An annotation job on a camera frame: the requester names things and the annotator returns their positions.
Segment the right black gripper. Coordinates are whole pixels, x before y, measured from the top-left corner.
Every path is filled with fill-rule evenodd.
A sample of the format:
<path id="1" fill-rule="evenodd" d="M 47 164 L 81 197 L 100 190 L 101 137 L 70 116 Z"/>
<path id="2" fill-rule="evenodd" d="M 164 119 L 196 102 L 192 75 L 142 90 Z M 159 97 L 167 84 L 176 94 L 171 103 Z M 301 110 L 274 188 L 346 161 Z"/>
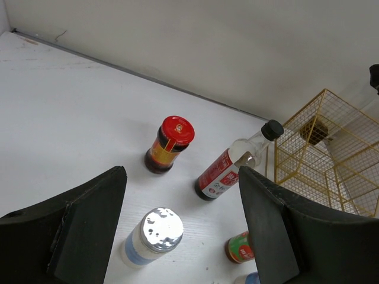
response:
<path id="1" fill-rule="evenodd" d="M 370 86 L 379 94 L 379 64 L 373 64 L 369 67 Z"/>

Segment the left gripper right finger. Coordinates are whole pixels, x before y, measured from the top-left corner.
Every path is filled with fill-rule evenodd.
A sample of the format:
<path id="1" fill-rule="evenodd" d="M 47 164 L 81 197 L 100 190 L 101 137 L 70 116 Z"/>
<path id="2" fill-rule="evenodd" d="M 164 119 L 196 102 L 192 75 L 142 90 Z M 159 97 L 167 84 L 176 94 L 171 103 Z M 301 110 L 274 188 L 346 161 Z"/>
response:
<path id="1" fill-rule="evenodd" d="M 249 167 L 239 188 L 261 283 L 378 282 L 378 219 L 313 202 Z"/>

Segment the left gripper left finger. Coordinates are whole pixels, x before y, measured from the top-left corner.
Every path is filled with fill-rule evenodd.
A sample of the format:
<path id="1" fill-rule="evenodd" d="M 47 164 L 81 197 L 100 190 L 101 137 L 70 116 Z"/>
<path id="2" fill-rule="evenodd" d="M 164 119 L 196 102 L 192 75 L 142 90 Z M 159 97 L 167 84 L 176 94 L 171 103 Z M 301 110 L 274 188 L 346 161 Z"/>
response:
<path id="1" fill-rule="evenodd" d="M 1 283 L 103 283 L 126 184 L 115 166 L 1 217 Z"/>

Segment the silver lid shaker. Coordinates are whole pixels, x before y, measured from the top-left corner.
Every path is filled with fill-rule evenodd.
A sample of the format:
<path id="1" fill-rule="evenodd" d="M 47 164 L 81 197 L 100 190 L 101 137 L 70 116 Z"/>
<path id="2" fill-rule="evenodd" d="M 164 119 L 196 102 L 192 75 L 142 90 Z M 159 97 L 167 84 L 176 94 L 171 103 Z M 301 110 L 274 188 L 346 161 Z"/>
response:
<path id="1" fill-rule="evenodd" d="M 142 268 L 177 248 L 183 234 L 179 215 L 169 208 L 154 208 L 123 241 L 121 258 L 128 267 Z"/>
<path id="2" fill-rule="evenodd" d="M 260 284 L 260 278 L 258 272 L 252 272 L 250 274 L 238 276 L 233 284 Z"/>

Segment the yellow cap sauce bottle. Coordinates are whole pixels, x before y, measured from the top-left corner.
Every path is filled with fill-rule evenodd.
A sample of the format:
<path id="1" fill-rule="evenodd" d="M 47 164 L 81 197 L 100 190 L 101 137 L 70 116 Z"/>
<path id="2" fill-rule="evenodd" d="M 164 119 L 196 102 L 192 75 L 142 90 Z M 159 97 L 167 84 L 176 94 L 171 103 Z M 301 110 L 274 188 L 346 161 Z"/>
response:
<path id="1" fill-rule="evenodd" d="M 224 244 L 224 252 L 226 257 L 236 264 L 245 263 L 255 258 L 252 246 L 250 244 L 249 231 L 240 233 Z"/>

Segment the black cap vinegar bottle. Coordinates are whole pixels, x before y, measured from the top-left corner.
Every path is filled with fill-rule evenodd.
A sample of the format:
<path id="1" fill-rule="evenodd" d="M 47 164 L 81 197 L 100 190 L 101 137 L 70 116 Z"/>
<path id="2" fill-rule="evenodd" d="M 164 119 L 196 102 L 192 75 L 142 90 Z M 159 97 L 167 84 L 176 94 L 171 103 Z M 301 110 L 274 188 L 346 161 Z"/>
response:
<path id="1" fill-rule="evenodd" d="M 284 128 L 278 121 L 269 120 L 252 137 L 235 140 L 199 175 L 194 183 L 195 193 L 206 201 L 220 197 L 238 183 L 240 167 L 258 166 L 264 150 L 283 133 Z"/>

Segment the red lid chili sauce jar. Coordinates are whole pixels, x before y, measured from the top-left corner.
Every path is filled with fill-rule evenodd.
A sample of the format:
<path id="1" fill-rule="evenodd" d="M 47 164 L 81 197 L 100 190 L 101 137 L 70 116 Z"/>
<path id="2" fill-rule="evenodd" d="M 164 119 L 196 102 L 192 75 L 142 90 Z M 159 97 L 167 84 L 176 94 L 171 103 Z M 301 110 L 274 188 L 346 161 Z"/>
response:
<path id="1" fill-rule="evenodd" d="M 195 139 L 192 124 L 183 117 L 166 117 L 158 129 L 157 137 L 144 156 L 147 169 L 155 174 L 164 174 L 174 165 L 175 159 Z"/>

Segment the clear oil bottle gold spout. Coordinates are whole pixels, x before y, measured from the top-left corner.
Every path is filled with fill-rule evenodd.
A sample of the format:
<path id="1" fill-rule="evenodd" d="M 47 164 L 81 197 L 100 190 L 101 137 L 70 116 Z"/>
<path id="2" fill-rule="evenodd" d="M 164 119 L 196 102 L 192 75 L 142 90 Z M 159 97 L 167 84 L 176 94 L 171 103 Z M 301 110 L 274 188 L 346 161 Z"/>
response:
<path id="1" fill-rule="evenodd" d="M 326 139 L 329 128 L 318 117 L 313 117 L 300 128 L 299 134 L 304 141 L 315 146 Z"/>

